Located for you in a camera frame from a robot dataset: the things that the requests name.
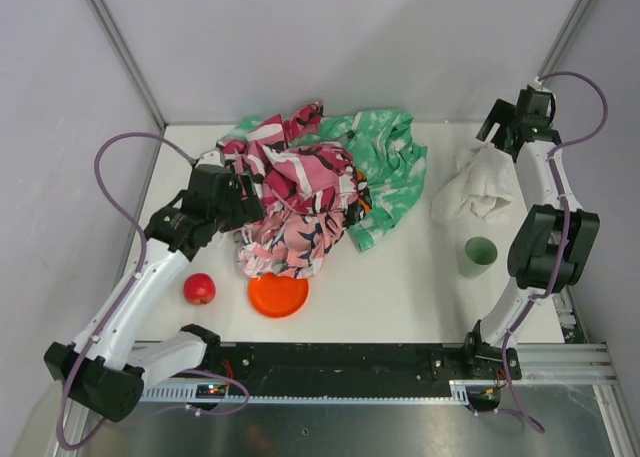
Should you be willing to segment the pink camouflage cloth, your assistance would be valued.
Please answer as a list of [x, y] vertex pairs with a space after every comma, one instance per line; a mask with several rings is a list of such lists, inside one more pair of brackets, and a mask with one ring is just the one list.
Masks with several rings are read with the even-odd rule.
[[288, 119], [247, 119], [217, 142], [223, 164], [251, 176], [268, 214], [344, 214], [356, 200], [359, 168], [345, 146], [339, 141], [302, 142], [316, 135], [323, 116], [324, 105], [317, 101]]

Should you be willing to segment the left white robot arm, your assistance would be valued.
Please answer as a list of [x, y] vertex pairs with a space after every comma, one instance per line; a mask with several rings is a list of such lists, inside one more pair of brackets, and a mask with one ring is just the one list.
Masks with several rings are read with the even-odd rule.
[[239, 229], [265, 212], [248, 172], [211, 163], [193, 166], [186, 189], [149, 220], [141, 257], [71, 343], [52, 343], [44, 362], [69, 397], [116, 423], [143, 392], [189, 369], [221, 365], [220, 338], [196, 324], [143, 348], [134, 346], [168, 287], [217, 233]]

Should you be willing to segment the white cloth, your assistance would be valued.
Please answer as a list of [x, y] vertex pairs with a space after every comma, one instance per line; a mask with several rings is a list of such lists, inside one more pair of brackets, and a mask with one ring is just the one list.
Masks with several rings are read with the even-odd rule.
[[431, 200], [432, 221], [447, 225], [470, 213], [489, 224], [506, 223], [515, 202], [508, 185], [511, 164], [491, 145], [459, 152], [453, 177]]

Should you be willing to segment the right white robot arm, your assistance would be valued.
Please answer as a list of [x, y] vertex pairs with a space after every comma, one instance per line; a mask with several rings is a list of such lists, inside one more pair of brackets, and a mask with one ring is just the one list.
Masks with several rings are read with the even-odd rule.
[[509, 248], [506, 288], [465, 338], [465, 374], [472, 379], [517, 375], [512, 348], [524, 323], [544, 300], [579, 281], [600, 228], [598, 215], [571, 191], [555, 111], [554, 94], [535, 83], [515, 103], [497, 100], [476, 136], [511, 158], [528, 213]]

